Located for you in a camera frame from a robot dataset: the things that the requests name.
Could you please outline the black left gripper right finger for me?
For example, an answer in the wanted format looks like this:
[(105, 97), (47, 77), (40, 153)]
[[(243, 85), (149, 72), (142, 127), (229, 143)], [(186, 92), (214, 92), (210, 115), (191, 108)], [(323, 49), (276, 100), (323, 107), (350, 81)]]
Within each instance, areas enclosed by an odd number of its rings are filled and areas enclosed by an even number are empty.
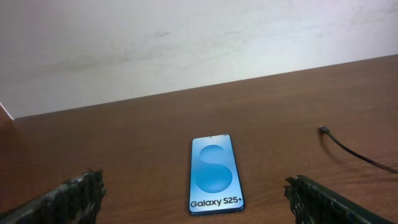
[(304, 175), (285, 180), (284, 196), (296, 223), (393, 224)]

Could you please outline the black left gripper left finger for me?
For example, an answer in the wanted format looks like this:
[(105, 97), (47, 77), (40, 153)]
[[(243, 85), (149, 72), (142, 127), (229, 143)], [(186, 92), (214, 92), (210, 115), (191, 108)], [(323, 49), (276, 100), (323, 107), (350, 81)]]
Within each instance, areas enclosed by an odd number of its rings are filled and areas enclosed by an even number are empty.
[(89, 170), (1, 214), (4, 224), (96, 223), (106, 189), (102, 170)]

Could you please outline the blue Galaxy smartphone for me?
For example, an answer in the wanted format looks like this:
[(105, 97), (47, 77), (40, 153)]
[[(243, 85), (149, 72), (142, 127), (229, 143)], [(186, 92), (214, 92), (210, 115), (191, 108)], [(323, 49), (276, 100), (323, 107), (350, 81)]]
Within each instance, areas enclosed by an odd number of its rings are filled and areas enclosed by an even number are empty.
[(193, 216), (242, 212), (245, 199), (229, 134), (192, 140), (188, 211)]

